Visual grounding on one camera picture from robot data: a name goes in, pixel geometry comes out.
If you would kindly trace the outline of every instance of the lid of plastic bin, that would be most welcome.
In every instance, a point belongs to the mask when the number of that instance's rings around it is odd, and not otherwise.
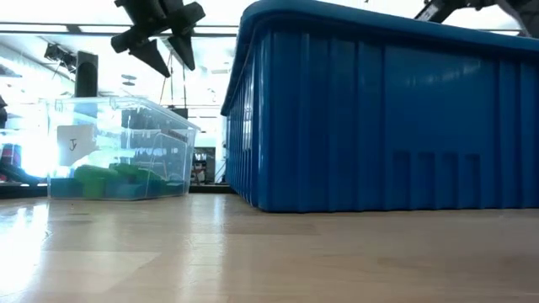
[[[136,98],[136,97],[66,98],[66,99],[51,100],[49,102],[54,102],[54,103],[62,102],[64,104],[112,104],[114,103],[116,104],[116,106],[122,109],[128,109],[130,107],[135,109],[138,106],[142,106],[147,109],[151,109],[152,111],[155,111],[155,113],[161,114],[162,116],[165,116],[171,120],[176,120],[187,127],[200,131],[199,126],[188,121],[186,118],[180,116],[179,114],[174,113],[170,109],[165,109],[159,104],[156,104],[155,102],[146,100],[144,98]]]
[[[221,115],[227,116],[232,107],[232,99],[247,63],[249,48],[256,41],[254,39],[256,34],[270,27],[272,23],[279,22],[279,16],[290,20],[292,14],[298,16],[298,24],[328,22],[328,27],[335,30],[339,30],[339,27],[342,29],[343,26],[353,25],[356,28],[363,26],[370,31],[375,29],[378,37],[384,34],[392,36],[397,34],[401,39],[421,37],[425,41],[435,40],[436,44],[462,45],[490,53],[514,52],[519,56],[539,59],[539,40],[535,39],[418,21],[314,0],[259,0],[243,11],[232,73]]]

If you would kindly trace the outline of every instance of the blue object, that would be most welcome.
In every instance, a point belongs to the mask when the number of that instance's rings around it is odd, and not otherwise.
[[[236,52],[227,181],[252,206],[539,206],[538,40],[261,0]]]

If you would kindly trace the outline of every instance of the white label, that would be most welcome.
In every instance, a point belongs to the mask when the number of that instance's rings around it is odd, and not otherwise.
[[[93,138],[93,125],[60,125],[57,130],[58,153],[61,166],[76,161],[97,150]]]

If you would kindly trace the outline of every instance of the metal frame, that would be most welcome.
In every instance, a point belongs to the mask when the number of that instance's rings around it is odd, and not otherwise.
[[[1,25],[20,25],[20,26],[63,26],[66,28],[66,31],[58,30],[0,30],[0,35],[86,35],[86,36],[99,36],[99,37],[110,37],[121,33],[121,30],[117,32],[107,31],[107,32],[84,32],[81,31],[81,27],[90,26],[90,27],[118,27],[118,28],[129,28],[130,24],[53,24],[53,23],[28,23],[28,22],[0,22]],[[231,33],[197,33],[197,29],[237,29],[236,25],[198,25],[195,26],[195,32],[193,37],[210,37],[210,38],[221,38],[221,37],[236,37],[237,34]],[[155,35],[156,37],[169,37],[172,34],[161,33]]]

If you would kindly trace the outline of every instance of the green object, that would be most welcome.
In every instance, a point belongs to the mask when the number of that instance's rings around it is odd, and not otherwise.
[[[95,167],[92,165],[82,165],[75,169],[74,178],[82,183],[90,182],[96,178],[103,178],[106,181],[120,179],[120,174],[114,169]]]
[[[114,169],[82,165],[75,169],[73,176],[83,184],[83,197],[86,199],[102,199],[106,184],[120,179],[120,174]]]
[[[109,168],[114,169],[123,177],[131,179],[137,183],[145,183],[149,180],[163,180],[161,176],[152,172],[149,169],[138,167],[137,165],[126,164],[126,163],[115,163],[110,164]]]
[[[83,183],[83,197],[86,199],[102,199],[104,197],[105,186],[106,180],[104,178],[86,180]]]

